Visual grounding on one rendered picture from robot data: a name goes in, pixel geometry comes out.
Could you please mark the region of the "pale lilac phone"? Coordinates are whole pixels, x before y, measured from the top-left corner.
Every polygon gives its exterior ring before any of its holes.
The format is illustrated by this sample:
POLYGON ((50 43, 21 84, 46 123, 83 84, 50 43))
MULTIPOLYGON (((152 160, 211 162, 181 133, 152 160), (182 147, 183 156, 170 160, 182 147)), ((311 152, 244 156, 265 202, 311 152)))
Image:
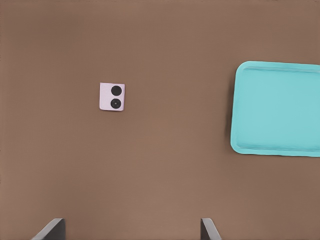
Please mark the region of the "pale lilac phone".
POLYGON ((126 85, 101 82, 99 84, 99 109, 122 112, 125 107, 126 85))

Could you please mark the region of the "pale blue-green tray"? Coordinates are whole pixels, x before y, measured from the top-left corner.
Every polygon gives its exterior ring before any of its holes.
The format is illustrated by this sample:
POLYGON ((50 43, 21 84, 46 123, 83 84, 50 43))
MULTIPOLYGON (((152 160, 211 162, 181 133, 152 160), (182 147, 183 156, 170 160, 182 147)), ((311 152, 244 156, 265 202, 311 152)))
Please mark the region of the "pale blue-green tray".
POLYGON ((241 63, 230 145, 245 155, 320 157, 320 65, 241 63))

